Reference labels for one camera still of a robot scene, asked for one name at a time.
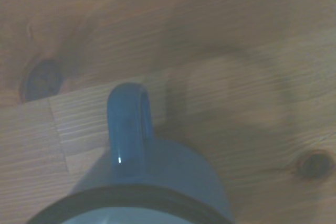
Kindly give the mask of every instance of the wooden plank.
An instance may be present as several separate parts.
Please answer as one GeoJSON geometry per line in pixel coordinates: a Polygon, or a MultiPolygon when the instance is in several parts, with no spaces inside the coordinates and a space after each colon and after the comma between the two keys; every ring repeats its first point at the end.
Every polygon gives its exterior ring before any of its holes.
{"type": "Polygon", "coordinates": [[[48,100],[4,109],[0,137],[2,180],[67,171],[48,100]]]}

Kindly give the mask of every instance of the wood knot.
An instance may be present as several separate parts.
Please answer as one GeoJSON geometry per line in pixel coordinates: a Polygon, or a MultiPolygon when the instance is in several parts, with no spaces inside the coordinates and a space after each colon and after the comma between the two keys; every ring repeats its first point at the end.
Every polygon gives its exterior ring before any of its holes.
{"type": "Polygon", "coordinates": [[[331,154],[324,150],[305,153],[296,163],[296,174],[304,180],[328,177],[335,167],[331,154]]]}

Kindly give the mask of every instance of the wood grain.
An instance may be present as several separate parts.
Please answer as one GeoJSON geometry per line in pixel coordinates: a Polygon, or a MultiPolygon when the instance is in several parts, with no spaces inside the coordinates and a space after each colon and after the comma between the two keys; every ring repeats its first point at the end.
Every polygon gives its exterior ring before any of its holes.
{"type": "MultiPolygon", "coordinates": [[[[26,37],[29,19],[87,0],[1,1],[5,107],[20,104],[22,73],[46,56],[26,37]]],[[[190,145],[216,168],[237,223],[335,223],[336,175],[306,182],[292,173],[307,151],[336,152],[334,1],[102,8],[89,42],[62,56],[62,94],[0,109],[0,223],[24,223],[69,193],[109,148],[106,100],[125,81],[147,86],[158,137],[190,145]]]]}

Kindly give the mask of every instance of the black rim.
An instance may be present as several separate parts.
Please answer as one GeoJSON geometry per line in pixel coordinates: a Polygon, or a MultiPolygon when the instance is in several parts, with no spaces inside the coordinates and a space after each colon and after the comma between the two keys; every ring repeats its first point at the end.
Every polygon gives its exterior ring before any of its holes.
{"type": "Polygon", "coordinates": [[[27,224],[61,224],[75,216],[106,207],[141,207],[166,212],[195,224],[232,224],[215,209],[170,189],[111,186],[68,196],[34,216],[27,224]]]}

